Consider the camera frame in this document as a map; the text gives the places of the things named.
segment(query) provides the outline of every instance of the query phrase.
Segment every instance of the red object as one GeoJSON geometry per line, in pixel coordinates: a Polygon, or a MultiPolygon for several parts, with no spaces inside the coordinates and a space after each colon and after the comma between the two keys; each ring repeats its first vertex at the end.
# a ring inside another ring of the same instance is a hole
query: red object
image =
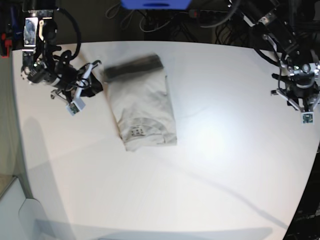
{"type": "Polygon", "coordinates": [[[2,56],[3,59],[7,59],[10,56],[10,48],[12,47],[12,40],[6,39],[6,34],[1,35],[1,40],[4,41],[4,47],[6,48],[6,56],[2,56]]]}

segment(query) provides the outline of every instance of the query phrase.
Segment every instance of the fabric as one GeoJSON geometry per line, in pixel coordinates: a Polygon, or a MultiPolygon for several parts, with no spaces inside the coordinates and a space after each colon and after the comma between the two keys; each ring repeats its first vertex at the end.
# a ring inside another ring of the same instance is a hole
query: fabric
{"type": "Polygon", "coordinates": [[[127,151],[177,144],[165,71],[109,83],[108,100],[127,151]]]}

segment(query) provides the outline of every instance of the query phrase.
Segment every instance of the white table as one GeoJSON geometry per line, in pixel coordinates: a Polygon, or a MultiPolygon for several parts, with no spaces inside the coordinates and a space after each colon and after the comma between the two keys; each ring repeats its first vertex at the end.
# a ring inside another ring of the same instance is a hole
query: white table
{"type": "MultiPolygon", "coordinates": [[[[64,49],[74,51],[75,45],[64,49]]],[[[126,152],[106,100],[71,117],[49,86],[14,81],[33,195],[61,239],[282,240],[320,140],[279,96],[253,50],[180,42],[82,45],[72,64],[155,52],[168,74],[178,145],[126,152]]],[[[102,79],[104,67],[95,69],[102,79]]]]}

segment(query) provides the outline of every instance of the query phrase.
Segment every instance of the blue object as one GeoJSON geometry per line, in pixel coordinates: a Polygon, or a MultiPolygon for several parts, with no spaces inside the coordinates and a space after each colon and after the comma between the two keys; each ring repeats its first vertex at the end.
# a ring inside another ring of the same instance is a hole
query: blue object
{"type": "Polygon", "coordinates": [[[191,0],[122,0],[126,9],[179,9],[188,7],[191,0]]]}

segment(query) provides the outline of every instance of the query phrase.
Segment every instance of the table surface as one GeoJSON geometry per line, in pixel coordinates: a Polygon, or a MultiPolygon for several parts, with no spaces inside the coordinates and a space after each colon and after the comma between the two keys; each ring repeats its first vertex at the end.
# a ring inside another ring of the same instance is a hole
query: table surface
{"type": "MultiPolygon", "coordinates": [[[[75,50],[75,45],[63,49],[75,50]]],[[[72,64],[103,69],[157,53],[168,75],[177,146],[126,152],[106,91],[71,117],[51,87],[21,79],[19,124],[33,196],[60,239],[281,240],[320,141],[252,49],[179,42],[85,43],[72,64]]]]}

